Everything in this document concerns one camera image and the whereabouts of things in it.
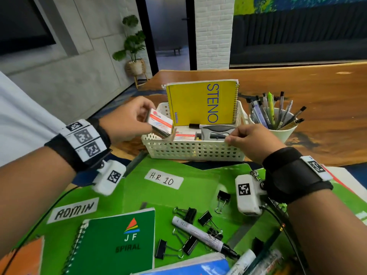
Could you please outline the person's left hand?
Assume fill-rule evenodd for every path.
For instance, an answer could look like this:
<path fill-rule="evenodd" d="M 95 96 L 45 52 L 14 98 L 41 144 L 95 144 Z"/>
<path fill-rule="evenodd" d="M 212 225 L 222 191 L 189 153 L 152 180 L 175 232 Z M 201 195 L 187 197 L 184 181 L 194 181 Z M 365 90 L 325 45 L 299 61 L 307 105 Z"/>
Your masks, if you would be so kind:
<path fill-rule="evenodd" d="M 151 108 L 156 108 L 154 103 L 143 96 L 139 96 L 100 118 L 99 125 L 109 136 L 111 144 L 129 141 L 134 137 L 152 132 L 151 125 L 147 123 L 137 124 L 136 122 L 137 110 L 149 110 Z"/>

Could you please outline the person's right hand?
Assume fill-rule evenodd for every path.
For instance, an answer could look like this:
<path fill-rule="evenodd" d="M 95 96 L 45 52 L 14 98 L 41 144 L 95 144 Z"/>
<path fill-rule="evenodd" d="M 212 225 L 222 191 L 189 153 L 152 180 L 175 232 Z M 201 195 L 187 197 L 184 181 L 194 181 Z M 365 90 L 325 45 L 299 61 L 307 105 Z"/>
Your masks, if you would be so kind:
<path fill-rule="evenodd" d="M 272 153 L 285 148 L 274 134 L 261 124 L 240 125 L 229 135 L 244 138 L 244 145 L 240 149 L 251 161 L 262 164 Z"/>

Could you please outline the small red white box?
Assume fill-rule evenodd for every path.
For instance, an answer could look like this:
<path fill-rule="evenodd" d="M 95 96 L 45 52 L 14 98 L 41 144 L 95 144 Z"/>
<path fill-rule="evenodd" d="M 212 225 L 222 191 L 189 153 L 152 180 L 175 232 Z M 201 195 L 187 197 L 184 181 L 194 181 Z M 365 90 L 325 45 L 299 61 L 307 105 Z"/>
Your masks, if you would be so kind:
<path fill-rule="evenodd" d="M 193 141 L 196 136 L 197 132 L 176 132 L 173 141 Z"/>
<path fill-rule="evenodd" d="M 173 133 L 173 120 L 151 108 L 149 109 L 145 122 L 152 126 L 152 133 L 160 138 L 169 138 Z"/>

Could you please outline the white perforated plastic basket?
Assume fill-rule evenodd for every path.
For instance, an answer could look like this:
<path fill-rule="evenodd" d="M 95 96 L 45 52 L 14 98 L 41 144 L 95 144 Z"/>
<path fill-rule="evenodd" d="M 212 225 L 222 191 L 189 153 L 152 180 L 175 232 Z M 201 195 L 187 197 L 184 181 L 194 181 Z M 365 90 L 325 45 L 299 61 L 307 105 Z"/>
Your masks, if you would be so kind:
<path fill-rule="evenodd" d="M 157 110 L 167 117 L 171 117 L 168 102 L 160 103 Z M 204 118 L 207 116 L 207 110 L 190 109 L 191 115 L 199 115 L 195 117 Z M 236 121 L 231 124 L 232 114 L 230 121 L 226 122 L 226 125 L 238 126 L 240 124 L 248 124 L 248 116 L 242 108 L 241 101 L 237 101 L 237 113 Z M 199 134 L 200 129 L 189 129 L 189 126 L 179 126 L 177 131 L 184 133 Z M 245 159 L 245 155 L 238 148 L 230 147 L 223 140 L 163 140 L 159 136 L 150 133 L 143 135 L 141 140 L 147 148 L 150 156 L 157 159 L 176 159 L 176 160 L 188 160 L 188 161 L 233 161 L 242 162 Z"/>

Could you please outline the person's left forearm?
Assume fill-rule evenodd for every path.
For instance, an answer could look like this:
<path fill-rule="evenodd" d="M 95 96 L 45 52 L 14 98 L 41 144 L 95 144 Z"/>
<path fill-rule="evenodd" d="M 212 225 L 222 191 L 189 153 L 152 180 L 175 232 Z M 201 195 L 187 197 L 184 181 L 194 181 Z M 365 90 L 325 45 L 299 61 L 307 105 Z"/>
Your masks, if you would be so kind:
<path fill-rule="evenodd" d="M 0 167 L 0 258 L 51 207 L 76 176 L 49 147 Z"/>

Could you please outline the person's right forearm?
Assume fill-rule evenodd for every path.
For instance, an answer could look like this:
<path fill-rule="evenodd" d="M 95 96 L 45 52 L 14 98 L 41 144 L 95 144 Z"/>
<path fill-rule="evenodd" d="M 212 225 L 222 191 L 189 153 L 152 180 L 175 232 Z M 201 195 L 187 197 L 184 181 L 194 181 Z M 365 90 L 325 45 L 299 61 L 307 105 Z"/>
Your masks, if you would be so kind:
<path fill-rule="evenodd" d="M 367 225 L 329 189 L 287 205 L 313 275 L 367 275 Z"/>

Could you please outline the grey stapler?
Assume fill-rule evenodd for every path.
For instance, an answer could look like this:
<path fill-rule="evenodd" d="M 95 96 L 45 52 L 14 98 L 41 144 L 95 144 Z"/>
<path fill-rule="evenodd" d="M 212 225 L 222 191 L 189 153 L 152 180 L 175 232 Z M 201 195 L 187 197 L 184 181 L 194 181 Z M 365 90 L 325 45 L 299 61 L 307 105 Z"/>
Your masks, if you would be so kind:
<path fill-rule="evenodd" d="M 223 142 L 235 130 L 232 125 L 205 125 L 201 128 L 201 140 Z"/>

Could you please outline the bunch of pens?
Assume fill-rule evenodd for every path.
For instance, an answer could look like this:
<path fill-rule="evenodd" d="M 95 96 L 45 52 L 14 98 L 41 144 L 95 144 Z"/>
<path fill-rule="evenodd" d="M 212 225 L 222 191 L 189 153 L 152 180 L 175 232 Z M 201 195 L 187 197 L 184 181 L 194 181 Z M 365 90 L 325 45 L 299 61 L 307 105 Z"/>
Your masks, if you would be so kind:
<path fill-rule="evenodd" d="M 264 92 L 261 96 L 246 97 L 245 101 L 249 107 L 250 120 L 255 124 L 263 125 L 272 132 L 293 130 L 305 121 L 300 115 L 307 107 L 302 106 L 292 113 L 293 100 L 286 104 L 284 91 L 281 91 L 278 96 L 271 92 Z"/>

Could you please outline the wicker plant pot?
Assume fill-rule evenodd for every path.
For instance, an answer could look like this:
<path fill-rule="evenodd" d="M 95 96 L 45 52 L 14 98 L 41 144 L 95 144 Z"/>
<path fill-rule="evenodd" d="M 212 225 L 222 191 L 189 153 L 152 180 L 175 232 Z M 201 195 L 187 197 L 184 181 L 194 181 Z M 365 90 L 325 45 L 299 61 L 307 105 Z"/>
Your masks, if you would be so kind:
<path fill-rule="evenodd" d="M 144 59 L 137 59 L 136 61 L 126 62 L 125 71 L 126 74 L 130 77 L 146 75 L 146 66 Z"/>

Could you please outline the grey metal ruler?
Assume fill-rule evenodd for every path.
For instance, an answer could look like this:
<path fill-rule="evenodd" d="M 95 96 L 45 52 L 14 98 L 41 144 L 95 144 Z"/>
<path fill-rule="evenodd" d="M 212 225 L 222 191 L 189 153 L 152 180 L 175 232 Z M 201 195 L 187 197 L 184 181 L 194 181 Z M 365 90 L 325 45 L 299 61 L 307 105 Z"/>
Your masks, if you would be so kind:
<path fill-rule="evenodd" d="M 147 151 L 141 151 L 138 156 L 136 156 L 127 166 L 126 171 L 123 175 L 123 178 L 126 178 L 136 167 L 140 164 L 140 162 L 148 155 Z"/>

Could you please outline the white cup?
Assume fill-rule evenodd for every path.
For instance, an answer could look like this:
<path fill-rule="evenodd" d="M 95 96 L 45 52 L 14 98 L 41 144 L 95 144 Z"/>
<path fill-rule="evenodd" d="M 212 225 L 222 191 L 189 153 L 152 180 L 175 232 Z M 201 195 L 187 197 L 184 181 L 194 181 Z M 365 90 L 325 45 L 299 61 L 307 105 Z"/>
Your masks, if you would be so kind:
<path fill-rule="evenodd" d="M 278 108 L 274 109 L 275 116 L 278 115 L 278 111 L 279 111 Z M 285 122 L 289 121 L 292 117 L 293 114 L 291 112 L 288 112 L 286 115 Z M 250 115 L 248 117 L 249 124 L 255 124 L 256 122 L 254 122 L 253 120 L 254 120 L 253 116 Z M 285 130 L 269 130 L 269 129 L 267 130 L 269 130 L 272 134 L 274 134 L 281 142 L 285 143 L 296 128 L 297 125 Z"/>

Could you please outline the yellow spiral notebook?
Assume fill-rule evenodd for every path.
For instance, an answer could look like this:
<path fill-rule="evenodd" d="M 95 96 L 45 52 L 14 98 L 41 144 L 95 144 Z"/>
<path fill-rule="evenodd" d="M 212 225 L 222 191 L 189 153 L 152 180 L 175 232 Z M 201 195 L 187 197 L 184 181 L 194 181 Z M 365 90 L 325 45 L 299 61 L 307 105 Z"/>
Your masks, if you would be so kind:
<path fill-rule="evenodd" d="M 236 122 L 237 79 L 167 83 L 163 87 L 175 126 Z"/>

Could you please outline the green folder with slanted label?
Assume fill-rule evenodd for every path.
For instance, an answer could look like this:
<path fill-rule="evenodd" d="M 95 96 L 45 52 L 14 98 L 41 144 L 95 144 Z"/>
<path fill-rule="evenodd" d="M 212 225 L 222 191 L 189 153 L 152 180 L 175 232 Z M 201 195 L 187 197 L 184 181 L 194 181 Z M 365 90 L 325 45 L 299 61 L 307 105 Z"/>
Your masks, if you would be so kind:
<path fill-rule="evenodd" d="M 148 155 L 123 179 L 122 212 L 136 211 L 144 202 L 165 217 L 174 207 L 195 208 L 197 218 L 209 211 L 229 239 L 241 225 L 249 230 L 256 222 L 239 213 L 236 203 L 235 178 L 250 171 L 246 163 L 200 170 Z"/>

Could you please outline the potted green plant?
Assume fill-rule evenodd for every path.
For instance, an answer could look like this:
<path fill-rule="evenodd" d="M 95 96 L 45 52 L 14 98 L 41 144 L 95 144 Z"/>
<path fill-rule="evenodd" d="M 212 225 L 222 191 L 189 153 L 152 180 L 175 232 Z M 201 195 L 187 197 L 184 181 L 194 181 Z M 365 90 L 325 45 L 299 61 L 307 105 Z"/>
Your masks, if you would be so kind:
<path fill-rule="evenodd" d="M 127 56 L 131 58 L 133 63 L 137 62 L 136 55 L 145 49 L 145 35 L 142 30 L 136 31 L 138 27 L 139 20 L 135 15 L 128 15 L 123 17 L 122 25 L 123 32 L 125 35 L 125 41 L 123 44 L 123 49 L 116 51 L 112 58 L 116 61 L 122 61 Z"/>

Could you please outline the scatter of black binder clips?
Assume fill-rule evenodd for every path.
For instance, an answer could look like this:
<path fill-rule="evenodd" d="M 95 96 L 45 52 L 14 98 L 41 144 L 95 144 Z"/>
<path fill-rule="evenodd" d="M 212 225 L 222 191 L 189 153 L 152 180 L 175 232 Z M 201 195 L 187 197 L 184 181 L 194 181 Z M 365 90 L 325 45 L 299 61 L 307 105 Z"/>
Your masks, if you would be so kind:
<path fill-rule="evenodd" d="M 223 231 L 217 227 L 213 222 L 213 216 L 209 211 L 203 213 L 195 222 L 197 215 L 197 209 L 179 209 L 168 208 L 166 206 L 147 204 L 146 208 L 155 209 L 155 252 L 154 257 L 156 259 L 164 260 L 165 257 L 176 257 L 181 260 L 183 257 L 194 258 L 200 255 L 208 254 L 211 252 L 217 252 L 214 249 L 208 247 L 203 242 L 199 241 L 194 236 L 182 231 L 172 224 L 172 219 L 177 216 L 184 221 L 194 225 L 195 227 L 203 230 L 211 236 L 214 236 L 218 240 L 227 244 L 234 250 L 234 245 L 240 239 L 245 232 L 245 224 L 250 223 L 253 227 L 258 221 L 258 217 L 251 217 L 247 219 L 247 222 L 238 226 L 237 230 L 226 241 L 223 239 Z"/>

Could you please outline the white marker with black cap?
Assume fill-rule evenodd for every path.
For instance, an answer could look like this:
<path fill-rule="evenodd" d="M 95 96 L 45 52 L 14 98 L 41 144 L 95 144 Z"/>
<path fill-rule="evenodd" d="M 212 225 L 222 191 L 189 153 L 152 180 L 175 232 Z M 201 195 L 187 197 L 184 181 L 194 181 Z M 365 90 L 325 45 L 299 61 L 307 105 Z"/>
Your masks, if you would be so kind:
<path fill-rule="evenodd" d="M 214 236 L 209 235 L 203 230 L 195 227 L 194 225 L 184 221 L 183 219 L 174 216 L 172 219 L 172 224 L 181 229 L 182 231 L 188 233 L 191 236 L 194 236 L 199 241 L 203 242 L 208 247 L 214 249 L 221 254 L 231 258 L 231 259 L 239 259 L 240 255 L 237 254 L 233 249 L 231 249 L 227 244 L 223 243 L 221 240 L 218 240 Z"/>

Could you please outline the dark green pencil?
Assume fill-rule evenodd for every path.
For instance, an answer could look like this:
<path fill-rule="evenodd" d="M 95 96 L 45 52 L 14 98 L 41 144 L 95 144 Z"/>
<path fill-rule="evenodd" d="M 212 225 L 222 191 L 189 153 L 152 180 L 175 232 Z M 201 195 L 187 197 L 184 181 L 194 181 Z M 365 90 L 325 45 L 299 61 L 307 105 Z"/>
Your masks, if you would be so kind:
<path fill-rule="evenodd" d="M 284 227 L 281 226 L 280 228 L 277 228 L 272 235 L 266 240 L 264 243 L 264 246 L 258 256 L 254 259 L 254 261 L 250 264 L 250 266 L 247 268 L 245 273 L 243 275 L 249 275 L 254 268 L 264 259 L 264 257 L 267 255 L 269 249 L 273 245 L 273 243 L 276 241 L 280 233 L 283 231 Z"/>

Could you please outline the white paper with red edge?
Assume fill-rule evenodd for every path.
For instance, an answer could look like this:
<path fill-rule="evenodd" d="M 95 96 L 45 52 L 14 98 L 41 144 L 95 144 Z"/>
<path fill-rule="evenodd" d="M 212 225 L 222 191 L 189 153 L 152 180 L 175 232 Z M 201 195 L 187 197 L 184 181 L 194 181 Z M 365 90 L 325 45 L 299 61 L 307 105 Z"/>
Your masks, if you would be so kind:
<path fill-rule="evenodd" d="M 327 170 L 336 182 L 343 185 L 349 191 L 360 197 L 365 203 L 367 203 L 367 189 L 344 167 L 325 166 L 322 164 L 325 170 Z"/>

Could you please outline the dark sofa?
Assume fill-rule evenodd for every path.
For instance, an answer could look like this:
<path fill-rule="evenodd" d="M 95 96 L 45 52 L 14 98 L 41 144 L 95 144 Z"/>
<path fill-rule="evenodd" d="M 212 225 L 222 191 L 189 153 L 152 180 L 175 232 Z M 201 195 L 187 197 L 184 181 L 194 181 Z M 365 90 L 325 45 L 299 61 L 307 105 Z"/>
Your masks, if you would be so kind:
<path fill-rule="evenodd" d="M 367 1 L 234 15 L 230 66 L 367 60 Z"/>

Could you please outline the person's white shirt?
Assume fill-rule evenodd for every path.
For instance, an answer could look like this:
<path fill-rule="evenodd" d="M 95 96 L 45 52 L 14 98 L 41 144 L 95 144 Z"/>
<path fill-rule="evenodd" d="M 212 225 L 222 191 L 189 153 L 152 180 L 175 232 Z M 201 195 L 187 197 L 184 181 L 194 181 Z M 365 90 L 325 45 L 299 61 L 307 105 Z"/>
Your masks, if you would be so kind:
<path fill-rule="evenodd" d="M 0 167 L 43 147 L 65 126 L 0 71 Z"/>

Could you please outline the clear barrel pen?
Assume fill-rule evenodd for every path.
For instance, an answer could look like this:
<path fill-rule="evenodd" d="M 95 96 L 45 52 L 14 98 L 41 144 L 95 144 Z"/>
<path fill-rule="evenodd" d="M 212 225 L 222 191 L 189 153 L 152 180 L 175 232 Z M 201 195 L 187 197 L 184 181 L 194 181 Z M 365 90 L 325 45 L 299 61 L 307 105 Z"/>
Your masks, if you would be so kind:
<path fill-rule="evenodd" d="M 268 275 L 275 269 L 282 258 L 283 255 L 278 249 L 271 250 L 269 254 L 255 266 L 249 275 Z"/>

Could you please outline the green spiral notebook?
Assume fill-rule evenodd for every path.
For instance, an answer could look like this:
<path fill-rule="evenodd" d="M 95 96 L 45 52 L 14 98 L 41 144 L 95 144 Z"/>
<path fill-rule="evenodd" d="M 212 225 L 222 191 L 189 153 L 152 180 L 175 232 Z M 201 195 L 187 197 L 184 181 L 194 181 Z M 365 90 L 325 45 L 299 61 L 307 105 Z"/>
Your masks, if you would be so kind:
<path fill-rule="evenodd" d="M 155 208 L 83 221 L 62 275 L 130 275 L 154 268 Z"/>

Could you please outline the blue book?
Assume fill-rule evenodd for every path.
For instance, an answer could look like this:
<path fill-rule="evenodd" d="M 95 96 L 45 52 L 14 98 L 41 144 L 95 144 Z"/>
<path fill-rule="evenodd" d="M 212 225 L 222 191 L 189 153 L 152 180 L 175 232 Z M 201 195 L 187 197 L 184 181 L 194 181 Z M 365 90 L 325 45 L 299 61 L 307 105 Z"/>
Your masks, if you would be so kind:
<path fill-rule="evenodd" d="M 226 275 L 229 270 L 225 256 L 215 252 L 130 275 Z"/>

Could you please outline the green folder with bold label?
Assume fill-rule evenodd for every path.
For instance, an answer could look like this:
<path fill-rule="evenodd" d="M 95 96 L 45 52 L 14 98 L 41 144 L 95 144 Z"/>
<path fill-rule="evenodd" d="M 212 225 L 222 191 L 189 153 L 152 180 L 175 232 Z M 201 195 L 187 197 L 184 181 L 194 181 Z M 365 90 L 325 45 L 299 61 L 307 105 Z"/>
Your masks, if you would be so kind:
<path fill-rule="evenodd" d="M 174 181 L 173 185 L 153 182 L 133 176 L 122 179 L 109 196 L 96 193 L 91 186 L 78 188 L 63 197 L 45 217 L 27 240 L 28 243 L 44 238 L 41 275 L 61 275 L 64 263 L 76 239 L 76 233 L 84 220 L 115 216 L 137 211 L 143 202 L 147 208 L 173 206 L 182 203 L 180 195 L 186 192 Z"/>

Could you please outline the orange notebook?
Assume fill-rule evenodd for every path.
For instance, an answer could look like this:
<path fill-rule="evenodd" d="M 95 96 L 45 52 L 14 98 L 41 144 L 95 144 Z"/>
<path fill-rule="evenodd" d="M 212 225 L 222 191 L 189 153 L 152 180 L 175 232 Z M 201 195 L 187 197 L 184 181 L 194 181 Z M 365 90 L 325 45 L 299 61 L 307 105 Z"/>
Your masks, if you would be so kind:
<path fill-rule="evenodd" d="M 44 236 L 40 236 L 24 245 L 14 257 L 5 275 L 40 275 L 44 244 Z"/>

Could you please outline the blue green wall painting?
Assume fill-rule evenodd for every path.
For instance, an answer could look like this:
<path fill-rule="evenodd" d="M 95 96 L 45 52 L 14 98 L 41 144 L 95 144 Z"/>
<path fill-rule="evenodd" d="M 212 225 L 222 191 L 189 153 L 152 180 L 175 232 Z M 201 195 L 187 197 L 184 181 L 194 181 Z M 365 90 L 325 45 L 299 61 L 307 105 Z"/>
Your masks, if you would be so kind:
<path fill-rule="evenodd" d="M 234 15 L 250 15 L 360 1 L 367 0 L 235 0 Z"/>

